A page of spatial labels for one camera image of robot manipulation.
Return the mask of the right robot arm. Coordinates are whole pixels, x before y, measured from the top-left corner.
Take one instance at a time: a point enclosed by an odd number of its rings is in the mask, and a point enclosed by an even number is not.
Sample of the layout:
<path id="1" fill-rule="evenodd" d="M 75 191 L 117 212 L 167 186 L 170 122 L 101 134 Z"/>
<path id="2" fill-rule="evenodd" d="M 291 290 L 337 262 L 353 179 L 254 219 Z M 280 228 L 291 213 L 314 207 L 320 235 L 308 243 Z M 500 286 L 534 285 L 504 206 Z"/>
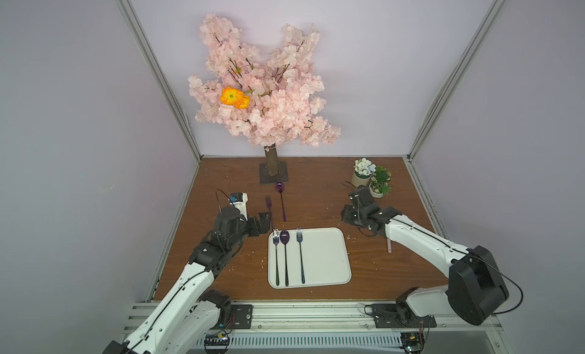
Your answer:
<path id="1" fill-rule="evenodd" d="M 506 286 L 510 278 L 501 273 L 488 249 L 457 244 L 393 207 L 381 208 L 365 186 L 351 192 L 349 199 L 341 213 L 343 222 L 408 248 L 448 280 L 433 288 L 414 287 L 396 299 L 395 314 L 401 325 L 430 316 L 457 315 L 479 326 L 493 314 L 502 314 L 500 307 L 510 297 Z"/>

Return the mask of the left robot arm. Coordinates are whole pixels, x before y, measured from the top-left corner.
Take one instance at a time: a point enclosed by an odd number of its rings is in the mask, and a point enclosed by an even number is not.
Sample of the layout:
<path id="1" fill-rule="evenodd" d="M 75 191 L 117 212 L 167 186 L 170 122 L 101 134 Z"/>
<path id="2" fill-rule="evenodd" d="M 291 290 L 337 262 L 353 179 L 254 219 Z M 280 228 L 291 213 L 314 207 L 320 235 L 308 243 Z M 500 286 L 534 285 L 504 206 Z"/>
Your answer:
<path id="1" fill-rule="evenodd" d="M 215 326 L 227 325 L 231 299 L 210 287 L 246 238 L 268 234 L 271 227 L 271 212 L 248 217 L 245 203 L 222 208 L 155 310 L 123 343 L 113 341 L 104 352 L 186 353 Z"/>

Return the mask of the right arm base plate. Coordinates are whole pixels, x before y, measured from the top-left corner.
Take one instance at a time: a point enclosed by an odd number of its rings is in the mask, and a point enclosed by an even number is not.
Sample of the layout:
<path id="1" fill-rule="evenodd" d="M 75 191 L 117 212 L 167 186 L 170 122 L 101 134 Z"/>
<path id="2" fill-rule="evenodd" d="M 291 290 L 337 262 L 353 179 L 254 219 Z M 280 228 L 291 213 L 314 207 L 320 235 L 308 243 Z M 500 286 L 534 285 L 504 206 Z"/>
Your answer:
<path id="1" fill-rule="evenodd" d="M 417 316 L 408 306 L 402 304 L 366 305 L 363 312 L 375 321 L 376 328 L 435 328 L 437 326 L 434 317 Z"/>

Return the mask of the rainbow iridescent fork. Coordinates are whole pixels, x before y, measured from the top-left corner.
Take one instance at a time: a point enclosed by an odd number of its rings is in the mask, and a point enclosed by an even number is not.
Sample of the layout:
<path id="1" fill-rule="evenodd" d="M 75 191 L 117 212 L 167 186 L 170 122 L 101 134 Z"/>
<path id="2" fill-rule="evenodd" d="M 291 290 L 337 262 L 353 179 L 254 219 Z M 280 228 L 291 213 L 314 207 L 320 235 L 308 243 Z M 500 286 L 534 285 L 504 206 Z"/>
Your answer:
<path id="1" fill-rule="evenodd" d="M 275 262 L 275 282 L 276 286 L 280 285 L 280 271 L 278 264 L 278 244 L 280 243 L 280 235 L 278 230 L 273 231 L 273 244 L 274 244 L 274 262 Z"/>

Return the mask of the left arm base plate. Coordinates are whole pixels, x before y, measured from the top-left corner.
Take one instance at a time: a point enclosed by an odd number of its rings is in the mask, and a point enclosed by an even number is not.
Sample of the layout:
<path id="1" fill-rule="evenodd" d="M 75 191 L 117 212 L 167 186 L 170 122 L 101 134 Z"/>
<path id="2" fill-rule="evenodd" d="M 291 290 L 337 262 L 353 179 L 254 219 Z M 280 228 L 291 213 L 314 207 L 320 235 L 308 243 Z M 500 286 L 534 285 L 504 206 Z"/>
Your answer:
<path id="1" fill-rule="evenodd" d="M 249 330 L 253 318 L 253 305 L 235 304 L 231 305 L 228 314 L 228 321 L 224 328 L 230 330 Z"/>

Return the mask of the blue fork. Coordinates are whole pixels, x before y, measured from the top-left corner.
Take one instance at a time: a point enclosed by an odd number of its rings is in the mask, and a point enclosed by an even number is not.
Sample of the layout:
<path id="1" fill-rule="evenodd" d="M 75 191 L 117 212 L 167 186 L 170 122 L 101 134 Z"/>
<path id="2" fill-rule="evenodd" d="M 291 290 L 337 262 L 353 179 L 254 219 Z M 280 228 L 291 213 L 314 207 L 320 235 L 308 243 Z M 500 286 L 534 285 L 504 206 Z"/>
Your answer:
<path id="1" fill-rule="evenodd" d="M 296 241 L 297 241 L 298 246 L 299 246 L 301 282 L 303 285 L 305 285 L 306 284 L 306 276 L 305 276 L 305 269 L 304 269 L 304 263 L 303 263 L 303 246 L 302 246 L 303 229 L 301 229 L 301 228 L 296 229 Z"/>

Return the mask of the dark purple spoon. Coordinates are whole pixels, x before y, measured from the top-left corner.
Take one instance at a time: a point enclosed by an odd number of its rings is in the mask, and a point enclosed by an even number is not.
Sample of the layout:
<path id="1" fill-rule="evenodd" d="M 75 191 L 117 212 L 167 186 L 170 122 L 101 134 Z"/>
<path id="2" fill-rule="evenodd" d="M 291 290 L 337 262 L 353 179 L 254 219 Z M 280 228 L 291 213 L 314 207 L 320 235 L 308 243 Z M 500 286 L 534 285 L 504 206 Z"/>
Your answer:
<path id="1" fill-rule="evenodd" d="M 290 240 L 290 234 L 288 230 L 283 230 L 280 232 L 280 242 L 284 246 L 284 254 L 285 254 L 285 286 L 289 286 L 289 270 L 288 270 L 288 256 L 287 256 L 287 244 Z"/>

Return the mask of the white square tray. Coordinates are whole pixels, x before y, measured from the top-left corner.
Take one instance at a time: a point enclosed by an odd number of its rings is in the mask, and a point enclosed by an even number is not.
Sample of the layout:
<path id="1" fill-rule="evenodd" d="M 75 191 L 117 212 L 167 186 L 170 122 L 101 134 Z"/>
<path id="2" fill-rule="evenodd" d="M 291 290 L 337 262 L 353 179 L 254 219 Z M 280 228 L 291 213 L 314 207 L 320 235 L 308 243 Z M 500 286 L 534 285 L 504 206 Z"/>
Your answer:
<path id="1" fill-rule="evenodd" d="M 285 286 L 284 246 L 278 244 L 280 285 L 275 282 L 273 232 L 268 237 L 268 282 L 275 289 L 300 289 L 329 285 L 345 285 L 351 281 L 352 272 L 345 235 L 338 228 L 302 228 L 303 263 L 306 284 L 301 282 L 299 246 L 296 230 L 290 230 L 287 244 L 289 286 Z"/>

